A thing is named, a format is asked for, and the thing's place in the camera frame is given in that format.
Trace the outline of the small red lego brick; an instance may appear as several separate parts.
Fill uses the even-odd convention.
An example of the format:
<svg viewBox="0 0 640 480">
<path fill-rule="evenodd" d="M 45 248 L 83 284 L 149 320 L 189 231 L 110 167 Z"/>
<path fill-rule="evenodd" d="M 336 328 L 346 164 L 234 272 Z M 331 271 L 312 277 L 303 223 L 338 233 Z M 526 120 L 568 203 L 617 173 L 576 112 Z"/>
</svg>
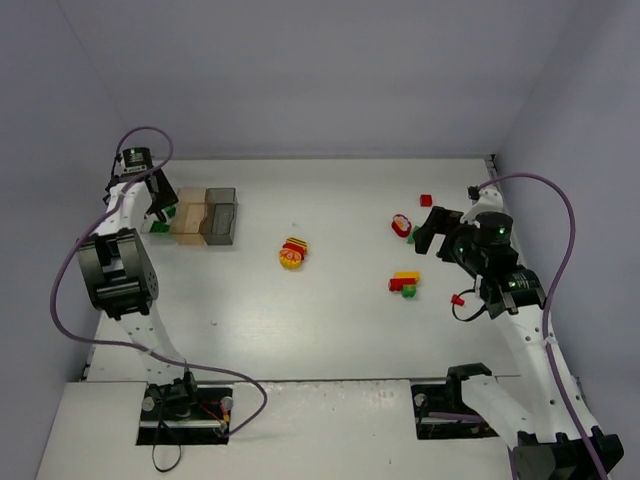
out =
<svg viewBox="0 0 640 480">
<path fill-rule="evenodd" d="M 433 199 L 431 195 L 423 194 L 420 196 L 420 205 L 422 207 L 431 207 L 433 204 Z"/>
</svg>

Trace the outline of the red flower print lego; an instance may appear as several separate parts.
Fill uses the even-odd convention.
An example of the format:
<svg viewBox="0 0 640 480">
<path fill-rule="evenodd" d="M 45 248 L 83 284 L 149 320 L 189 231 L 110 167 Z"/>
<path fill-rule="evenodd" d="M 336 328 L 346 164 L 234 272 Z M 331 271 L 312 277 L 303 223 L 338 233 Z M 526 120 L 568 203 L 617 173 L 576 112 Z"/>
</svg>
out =
<svg viewBox="0 0 640 480">
<path fill-rule="evenodd" d="M 407 238 L 412 231 L 412 223 L 405 215 L 396 214 L 392 218 L 391 228 L 400 238 Z"/>
</svg>

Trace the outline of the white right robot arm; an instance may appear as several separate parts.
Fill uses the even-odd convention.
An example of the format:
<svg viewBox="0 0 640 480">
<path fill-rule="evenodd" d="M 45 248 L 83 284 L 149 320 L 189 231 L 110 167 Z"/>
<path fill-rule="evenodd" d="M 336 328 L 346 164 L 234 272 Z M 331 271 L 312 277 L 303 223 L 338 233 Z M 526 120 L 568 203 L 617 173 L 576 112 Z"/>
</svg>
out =
<svg viewBox="0 0 640 480">
<path fill-rule="evenodd" d="M 500 211 L 462 213 L 436 206 L 414 235 L 415 250 L 444 240 L 440 260 L 474 281 L 482 311 L 514 357 L 530 406 L 524 408 L 482 363 L 448 371 L 454 403 L 473 410 L 504 441 L 517 479 L 605 479 L 622 459 L 619 437 L 589 411 L 551 327 L 550 298 L 511 244 L 513 220 Z"/>
</svg>

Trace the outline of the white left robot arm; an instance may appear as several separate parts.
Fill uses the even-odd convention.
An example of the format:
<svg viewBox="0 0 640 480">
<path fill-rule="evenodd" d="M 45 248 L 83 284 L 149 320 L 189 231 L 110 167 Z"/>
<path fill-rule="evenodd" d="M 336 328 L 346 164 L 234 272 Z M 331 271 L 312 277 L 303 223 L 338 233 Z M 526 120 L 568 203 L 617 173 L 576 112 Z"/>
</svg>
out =
<svg viewBox="0 0 640 480">
<path fill-rule="evenodd" d="M 165 420 L 185 420 L 197 404 L 197 386 L 185 359 L 174 347 L 157 309 L 159 281 L 140 237 L 144 220 L 177 203 L 160 170 L 152 169 L 146 147 L 116 155 L 107 212 L 83 240 L 77 258 L 92 305 L 104 312 L 135 346 L 146 374 L 142 410 Z"/>
</svg>

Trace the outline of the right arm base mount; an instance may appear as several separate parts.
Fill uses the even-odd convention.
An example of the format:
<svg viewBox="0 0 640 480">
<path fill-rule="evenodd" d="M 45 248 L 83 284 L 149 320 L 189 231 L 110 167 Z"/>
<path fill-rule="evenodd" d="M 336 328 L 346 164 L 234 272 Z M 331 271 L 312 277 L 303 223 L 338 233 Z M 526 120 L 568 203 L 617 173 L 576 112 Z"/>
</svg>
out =
<svg viewBox="0 0 640 480">
<path fill-rule="evenodd" d="M 497 437 L 498 434 L 462 401 L 462 382 L 492 375 L 482 363 L 450 367 L 440 382 L 413 383 L 411 396 L 418 440 L 460 440 Z"/>
</svg>

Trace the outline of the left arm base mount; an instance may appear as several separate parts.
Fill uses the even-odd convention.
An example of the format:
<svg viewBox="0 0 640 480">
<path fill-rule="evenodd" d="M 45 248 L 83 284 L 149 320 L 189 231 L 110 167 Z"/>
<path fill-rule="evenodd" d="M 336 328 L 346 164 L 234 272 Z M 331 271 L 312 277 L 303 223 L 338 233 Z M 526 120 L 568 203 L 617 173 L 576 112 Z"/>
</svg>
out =
<svg viewBox="0 0 640 480">
<path fill-rule="evenodd" d="M 230 386 L 204 385 L 194 399 L 169 397 L 161 408 L 160 389 L 149 387 L 142 400 L 136 445 L 227 445 L 233 404 Z"/>
</svg>

